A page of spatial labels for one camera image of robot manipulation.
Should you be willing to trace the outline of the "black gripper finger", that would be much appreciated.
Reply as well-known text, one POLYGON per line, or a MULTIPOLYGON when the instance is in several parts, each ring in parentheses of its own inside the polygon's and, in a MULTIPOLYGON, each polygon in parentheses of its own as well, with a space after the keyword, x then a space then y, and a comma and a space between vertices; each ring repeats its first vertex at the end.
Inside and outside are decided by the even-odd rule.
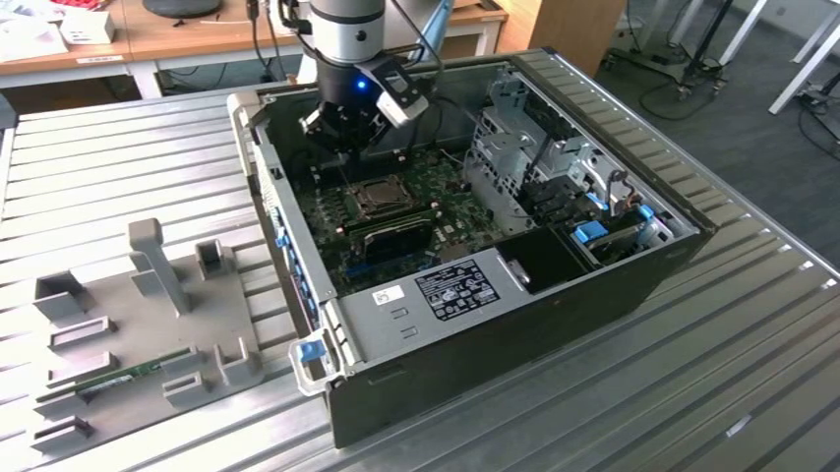
POLYGON ((350 180, 355 181, 362 175, 362 156, 371 146, 375 146, 393 128, 390 120, 380 111, 360 110, 355 123, 352 148, 350 151, 350 180))
POLYGON ((300 119, 304 137, 332 156, 334 168, 344 183, 348 182, 346 165, 350 162, 350 141, 344 120, 347 108, 331 102, 320 102, 300 119))

